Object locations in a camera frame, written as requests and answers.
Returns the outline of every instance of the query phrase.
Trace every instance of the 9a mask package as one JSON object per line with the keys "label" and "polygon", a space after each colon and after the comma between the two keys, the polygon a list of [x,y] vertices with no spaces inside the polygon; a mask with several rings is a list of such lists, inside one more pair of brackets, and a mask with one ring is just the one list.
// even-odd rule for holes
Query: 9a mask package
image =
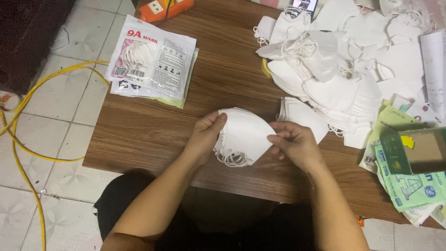
{"label": "9a mask package", "polygon": [[127,15],[105,78],[138,96],[182,100],[196,41]]}

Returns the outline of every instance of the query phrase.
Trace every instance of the green box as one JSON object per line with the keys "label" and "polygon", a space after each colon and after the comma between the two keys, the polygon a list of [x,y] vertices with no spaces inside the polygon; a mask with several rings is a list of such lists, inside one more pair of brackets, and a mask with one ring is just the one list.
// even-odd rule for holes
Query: green box
{"label": "green box", "polygon": [[[403,144],[401,137],[413,148]],[[446,171],[446,127],[398,132],[381,136],[380,141],[391,174]]]}

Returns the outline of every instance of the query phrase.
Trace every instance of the orange power strip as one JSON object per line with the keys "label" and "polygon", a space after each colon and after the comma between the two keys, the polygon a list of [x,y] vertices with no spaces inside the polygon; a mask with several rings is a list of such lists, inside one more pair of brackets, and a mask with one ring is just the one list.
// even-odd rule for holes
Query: orange power strip
{"label": "orange power strip", "polygon": [[[153,23],[164,20],[166,17],[167,4],[169,0],[154,0],[140,8],[141,20]],[[172,0],[170,3],[167,19],[178,16],[190,10],[194,6],[194,0]]]}

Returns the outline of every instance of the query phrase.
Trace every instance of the phone screen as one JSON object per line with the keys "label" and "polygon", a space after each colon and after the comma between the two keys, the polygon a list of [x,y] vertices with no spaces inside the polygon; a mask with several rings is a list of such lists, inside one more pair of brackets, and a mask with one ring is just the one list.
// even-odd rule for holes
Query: phone screen
{"label": "phone screen", "polygon": [[316,5],[318,5],[318,0],[293,0],[291,5],[306,10],[311,18],[313,18],[314,10],[316,9]]}

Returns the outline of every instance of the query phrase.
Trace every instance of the wooden table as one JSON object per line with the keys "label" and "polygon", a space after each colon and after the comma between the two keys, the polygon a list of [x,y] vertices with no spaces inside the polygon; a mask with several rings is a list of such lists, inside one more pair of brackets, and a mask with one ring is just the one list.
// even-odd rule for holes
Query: wooden table
{"label": "wooden table", "polygon": [[[147,2],[141,0],[138,8]],[[288,95],[262,73],[252,28],[262,16],[279,13],[245,0],[195,0],[193,9],[161,24],[196,38],[200,49],[184,109],[107,94],[83,165],[113,172],[142,168],[159,175],[181,153],[196,120],[212,111],[239,107],[274,121],[280,97]],[[344,146],[332,133],[319,146],[355,214],[408,223],[377,176],[358,166],[363,151]],[[210,157],[192,185],[272,201],[309,200],[306,176],[290,161],[271,160],[269,154],[244,168]],[[432,219],[424,225],[440,228]]]}

